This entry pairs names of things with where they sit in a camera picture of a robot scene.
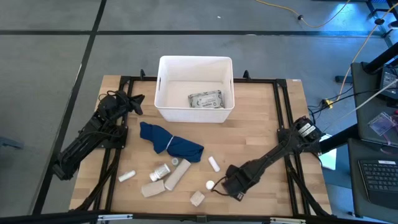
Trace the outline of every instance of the small beige cube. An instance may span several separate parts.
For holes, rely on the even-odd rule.
[[[199,191],[197,190],[191,197],[190,201],[192,203],[192,205],[194,206],[199,206],[201,204],[201,202],[203,201],[203,199],[205,199],[205,196]]]

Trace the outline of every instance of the silver packet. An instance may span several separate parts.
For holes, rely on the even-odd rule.
[[[191,94],[188,101],[191,108],[224,108],[220,90]]]

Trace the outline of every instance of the gray carpet floor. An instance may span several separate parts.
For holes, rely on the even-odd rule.
[[[0,30],[91,30],[100,2],[2,0]],[[304,14],[311,24],[321,24],[343,5],[310,0],[276,3]],[[370,31],[374,20],[368,19],[368,14],[365,3],[352,3],[318,30]],[[112,0],[107,2],[99,29],[313,30],[290,12],[239,0]],[[317,105],[322,98],[338,94],[340,85],[334,82],[334,76],[345,74],[364,40],[363,36],[98,35],[64,147],[91,116],[103,75],[138,75],[144,69],[147,75],[156,76],[163,55],[228,56],[233,60],[235,77],[249,70],[253,78],[301,79],[307,103]],[[87,35],[0,35],[0,136],[25,144],[19,151],[8,147],[0,150],[1,217],[30,212],[87,41]],[[370,61],[386,49],[384,39],[371,37],[357,61]],[[317,124],[323,129],[353,108],[353,99],[342,101],[333,110],[323,111]],[[355,122],[355,115],[349,116],[328,132],[335,134]],[[345,170],[328,173],[328,184],[349,187]],[[53,179],[44,212],[67,211],[74,183]],[[340,192],[350,194],[347,190]],[[331,195],[330,200],[333,213],[349,218],[345,212],[352,207],[339,206]]]

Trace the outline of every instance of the blue cloth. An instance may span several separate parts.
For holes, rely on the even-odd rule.
[[[158,154],[166,149],[173,137],[172,134],[158,125],[141,122],[139,126],[141,127],[140,137],[154,143],[154,150]],[[199,144],[174,136],[167,152],[173,157],[183,158],[189,162],[199,162],[203,149],[204,147]]]

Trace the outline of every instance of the desk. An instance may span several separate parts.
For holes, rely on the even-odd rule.
[[[105,76],[100,94],[117,90],[120,76]],[[300,80],[287,80],[294,119],[307,115],[307,104]],[[205,188],[207,180],[217,181],[224,176],[230,164],[240,166],[248,160],[261,157],[277,145],[279,127],[275,109],[273,87],[263,83],[235,83],[235,108],[222,124],[169,123],[154,106],[156,82],[134,82],[133,95],[144,94],[144,115],[129,113],[129,132],[126,147],[121,152],[118,176],[135,170],[136,176],[123,183],[116,182],[111,211],[159,214],[212,214],[212,215],[283,215],[292,216],[284,160],[270,166],[261,181],[248,190],[241,202],[211,193]],[[157,124],[172,134],[197,142],[205,147],[201,162],[192,164],[174,191],[144,198],[141,186],[151,182],[149,173],[166,163],[171,157],[163,152],[157,155],[151,142],[139,137],[139,123]],[[100,175],[104,151],[95,149],[81,163],[77,174],[70,208],[79,206],[93,190]],[[214,172],[207,158],[213,156],[220,172]],[[330,204],[318,160],[311,154],[301,155],[306,185],[325,211],[331,213]],[[201,191],[205,200],[199,207],[190,203],[195,191]],[[298,188],[297,201],[301,202]],[[100,208],[104,208],[107,187],[103,190]]]
[[[397,210],[372,204],[366,196],[365,186],[359,170],[358,160],[361,159],[384,159],[398,160],[398,156],[390,156],[380,152],[380,145],[364,142],[357,139],[348,140],[349,166],[351,170],[351,183],[353,185],[353,199],[355,214],[376,218],[386,222],[396,223],[398,220]]]
[[[377,88],[377,75],[369,75],[363,69],[360,63],[351,64],[351,74],[353,76],[354,93],[373,90]],[[376,92],[363,93],[354,96],[355,106],[359,106],[365,102]],[[368,125],[369,121],[375,118],[381,112],[394,114],[396,108],[386,106],[384,100],[378,97],[373,98],[363,107],[356,111],[357,124],[347,128],[346,130],[335,134],[331,138],[321,142],[322,150],[334,149],[347,143],[348,138],[362,139],[364,141],[375,142],[387,145],[387,140],[383,136],[379,136]],[[392,128],[386,133],[391,140],[391,145],[398,147],[398,133]]]

